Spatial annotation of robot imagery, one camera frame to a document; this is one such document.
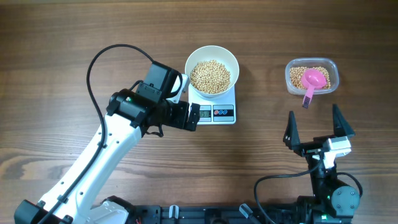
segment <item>container of beans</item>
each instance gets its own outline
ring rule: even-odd
[[[314,90],[314,95],[331,93],[340,83],[336,64],[327,58],[297,58],[289,62],[285,69],[287,91],[294,95],[305,95],[307,91],[301,84],[301,77],[306,69],[314,68],[326,78],[326,86]]]
[[[194,51],[185,64],[190,84],[201,96],[213,98],[231,89],[239,77],[235,56],[219,46],[204,46]]]

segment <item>bowl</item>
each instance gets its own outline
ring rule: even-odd
[[[328,58],[297,58],[289,62],[285,69],[287,91],[289,91],[289,93],[291,94],[305,95],[305,92],[307,91],[299,89],[293,85],[292,80],[290,79],[290,68],[294,67],[323,67],[328,70],[330,78],[330,88],[326,90],[314,90],[314,95],[331,93],[337,89],[340,83],[337,66],[332,60]]]
[[[225,65],[225,68],[230,72],[231,75],[229,77],[229,86],[221,93],[204,93],[197,90],[192,84],[190,84],[193,87],[192,89],[194,89],[199,95],[206,98],[213,98],[225,94],[235,85],[239,77],[239,64],[235,56],[229,50],[214,45],[204,46],[194,51],[185,63],[185,74],[190,77],[192,70],[198,65],[199,62],[210,60],[216,60],[218,63]]]

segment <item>wooden tabletop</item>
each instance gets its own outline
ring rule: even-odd
[[[354,223],[396,223],[397,8],[397,1],[344,0],[0,6],[0,223],[12,223],[25,198],[38,201],[89,143],[100,122],[86,71],[97,52],[121,43],[181,72],[195,49],[227,48],[241,68],[238,116],[235,125],[165,127],[164,138],[145,136],[96,203],[111,195],[134,205],[254,203],[259,177],[307,168],[282,142],[289,111],[301,140],[309,141],[333,133],[337,103],[356,131],[353,151],[336,160],[364,188]],[[301,57],[330,58],[340,73],[338,89],[314,97],[308,110],[285,82],[286,65]],[[109,97],[143,79],[149,65],[131,49],[98,59],[91,83],[103,112]],[[262,202],[311,194],[308,175],[259,187]]]

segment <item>digital scale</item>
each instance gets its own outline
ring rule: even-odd
[[[199,95],[192,85],[189,85],[188,90],[189,104],[200,105],[198,124],[234,124],[236,122],[235,86],[214,98]]]

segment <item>pink scoop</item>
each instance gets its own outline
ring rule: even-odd
[[[303,107],[308,109],[314,90],[319,90],[326,85],[326,78],[316,69],[307,69],[301,78],[303,86],[307,89],[303,100]]]

